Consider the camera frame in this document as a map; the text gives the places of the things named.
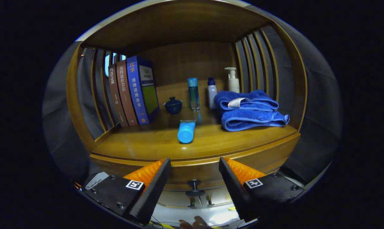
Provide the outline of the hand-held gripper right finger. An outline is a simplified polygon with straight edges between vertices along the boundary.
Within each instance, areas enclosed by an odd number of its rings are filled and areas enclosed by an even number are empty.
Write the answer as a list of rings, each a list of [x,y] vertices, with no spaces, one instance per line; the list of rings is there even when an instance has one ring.
[[[279,173],[266,175],[227,157],[221,157],[219,171],[245,222],[264,219],[285,209],[304,189]]]

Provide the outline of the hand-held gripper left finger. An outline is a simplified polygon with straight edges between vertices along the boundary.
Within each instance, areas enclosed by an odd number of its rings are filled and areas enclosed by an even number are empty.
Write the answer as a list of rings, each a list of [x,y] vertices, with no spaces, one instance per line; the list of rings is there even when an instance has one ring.
[[[169,158],[115,170],[93,166],[79,177],[79,190],[109,214],[145,225],[153,215],[170,173]]]

